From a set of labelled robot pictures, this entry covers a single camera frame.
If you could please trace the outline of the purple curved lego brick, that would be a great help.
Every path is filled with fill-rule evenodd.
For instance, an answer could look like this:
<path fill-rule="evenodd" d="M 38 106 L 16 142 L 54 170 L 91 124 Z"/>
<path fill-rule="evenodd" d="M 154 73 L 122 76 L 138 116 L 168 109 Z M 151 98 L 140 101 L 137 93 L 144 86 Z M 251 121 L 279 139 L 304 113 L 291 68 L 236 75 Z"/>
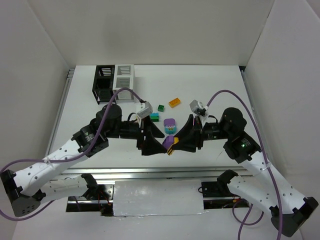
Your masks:
<path fill-rule="evenodd" d="M 168 150 L 168 149 L 171 147 L 171 145 L 174 144 L 174 142 L 175 142 L 174 136 L 173 136 L 173 135 L 168 135 L 168 136 L 164 139 L 164 141 L 162 142 L 162 145 L 164 146 L 164 148 L 165 148 L 166 150 Z"/>

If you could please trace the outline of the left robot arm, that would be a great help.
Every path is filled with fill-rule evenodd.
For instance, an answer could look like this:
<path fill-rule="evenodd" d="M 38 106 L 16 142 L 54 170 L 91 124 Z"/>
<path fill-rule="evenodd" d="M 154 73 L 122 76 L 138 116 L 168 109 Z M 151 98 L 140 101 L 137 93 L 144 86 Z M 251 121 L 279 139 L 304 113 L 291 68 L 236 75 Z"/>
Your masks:
<path fill-rule="evenodd" d="M 106 149 L 110 138 L 136 140 L 136 147 L 141 154 L 151 156 L 167 152 L 157 140 L 164 136 L 149 116 L 141 121 L 123 121 L 120 106 L 105 105 L 88 125 L 73 134 L 71 139 L 43 161 L 23 170 L 6 169 L 1 172 L 0 178 L 15 217 L 28 218 L 41 204 L 66 197 L 108 201 L 108 191 L 98 185 L 90 173 L 66 179 L 56 177 Z"/>

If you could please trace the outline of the green square lego brick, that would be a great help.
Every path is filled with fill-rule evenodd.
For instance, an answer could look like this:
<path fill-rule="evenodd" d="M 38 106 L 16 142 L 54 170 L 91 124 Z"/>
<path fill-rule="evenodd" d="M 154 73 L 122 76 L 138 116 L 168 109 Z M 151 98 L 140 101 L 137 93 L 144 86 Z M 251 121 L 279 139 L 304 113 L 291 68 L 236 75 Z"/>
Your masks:
<path fill-rule="evenodd" d="M 157 110 L 158 110 L 159 112 L 164 112 L 165 106 L 164 106 L 164 105 L 159 105 L 158 108 L 157 108 Z"/>

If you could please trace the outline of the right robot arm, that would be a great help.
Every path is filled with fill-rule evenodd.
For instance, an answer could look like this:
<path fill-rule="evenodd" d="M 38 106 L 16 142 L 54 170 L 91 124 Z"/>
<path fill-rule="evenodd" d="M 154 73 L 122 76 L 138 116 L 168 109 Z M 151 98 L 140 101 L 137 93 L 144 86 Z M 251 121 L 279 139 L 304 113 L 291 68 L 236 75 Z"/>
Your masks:
<path fill-rule="evenodd" d="M 242 112 L 234 107 L 225 109 L 218 122 L 202 124 L 199 116 L 191 114 L 174 136 L 170 148 L 194 153 L 203 147 L 205 141 L 225 140 L 223 149 L 228 157 L 248 170 L 263 189 L 227 170 L 217 178 L 220 190 L 249 201 L 269 216 L 273 226 L 284 236 L 292 237 L 319 203 L 314 197 L 306 197 L 296 190 L 264 158 L 259 144 L 245 132 L 246 124 Z"/>

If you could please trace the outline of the orange rectangular lego brick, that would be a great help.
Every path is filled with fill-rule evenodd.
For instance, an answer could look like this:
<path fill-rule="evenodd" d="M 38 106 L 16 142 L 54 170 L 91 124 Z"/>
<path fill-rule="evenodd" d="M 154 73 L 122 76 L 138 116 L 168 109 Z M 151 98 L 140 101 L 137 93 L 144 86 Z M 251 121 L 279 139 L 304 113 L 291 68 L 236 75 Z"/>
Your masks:
<path fill-rule="evenodd" d="M 181 103 L 181 100 L 177 97 L 177 98 L 169 101 L 169 102 L 168 102 L 168 105 L 169 105 L 171 108 L 175 108 L 175 107 L 178 106 L 180 103 Z"/>

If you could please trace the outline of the yellow black striped lego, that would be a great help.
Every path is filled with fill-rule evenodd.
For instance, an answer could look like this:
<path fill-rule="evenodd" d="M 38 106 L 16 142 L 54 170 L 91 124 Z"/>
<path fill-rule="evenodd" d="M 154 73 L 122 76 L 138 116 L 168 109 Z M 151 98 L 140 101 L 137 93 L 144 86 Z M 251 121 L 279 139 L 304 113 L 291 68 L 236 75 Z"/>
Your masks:
<path fill-rule="evenodd" d="M 173 152 L 175 151 L 174 147 L 176 146 L 176 144 L 178 142 L 179 142 L 179 138 L 178 137 L 174 137 L 172 145 L 167 149 L 167 154 L 169 156 L 171 156 L 173 154 Z"/>

